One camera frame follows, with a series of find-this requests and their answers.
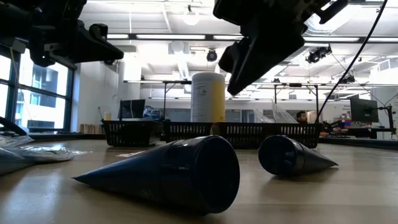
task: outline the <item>person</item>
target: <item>person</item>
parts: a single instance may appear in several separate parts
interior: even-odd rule
[[[306,124],[307,123],[307,114],[305,111],[300,111],[296,114],[296,120],[300,124]]]

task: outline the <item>wooden table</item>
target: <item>wooden table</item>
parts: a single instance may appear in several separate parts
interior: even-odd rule
[[[100,140],[40,145],[93,152],[0,177],[0,223],[398,223],[394,151],[320,144],[318,150],[340,167],[290,179],[268,174],[256,151],[237,151],[241,184],[236,200],[221,214],[198,217],[71,179],[137,150],[115,149]]]

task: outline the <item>cylindrical canister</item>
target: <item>cylindrical canister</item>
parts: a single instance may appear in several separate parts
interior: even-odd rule
[[[191,122],[225,122],[225,77],[214,72],[192,76]]]

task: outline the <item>black cone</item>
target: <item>black cone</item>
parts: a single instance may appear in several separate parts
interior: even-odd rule
[[[320,171],[337,163],[285,136],[271,136],[259,149],[261,166],[274,175],[296,175]]]
[[[235,151],[219,136],[171,142],[75,177],[202,214],[225,211],[238,192],[239,178]]]

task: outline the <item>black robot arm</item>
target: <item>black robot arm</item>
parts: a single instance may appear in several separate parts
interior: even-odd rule
[[[213,14],[241,28],[240,42],[227,47],[220,68],[232,74],[228,91],[238,94],[304,45],[304,22],[317,14],[321,24],[348,4],[336,0],[218,0]]]
[[[23,53],[42,67],[63,62],[116,60],[123,52],[106,41],[108,27],[89,30],[78,20],[86,0],[0,0],[0,44]]]

